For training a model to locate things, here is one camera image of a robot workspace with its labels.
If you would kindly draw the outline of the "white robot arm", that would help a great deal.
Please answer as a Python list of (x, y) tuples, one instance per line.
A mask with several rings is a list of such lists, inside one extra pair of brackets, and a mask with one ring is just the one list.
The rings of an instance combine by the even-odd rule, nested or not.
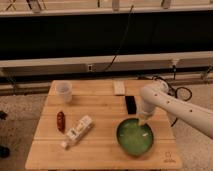
[(193, 128), (213, 139), (213, 110), (209, 110), (168, 95), (169, 87), (164, 81), (155, 81), (140, 89), (141, 109), (139, 124), (144, 125), (160, 107)]

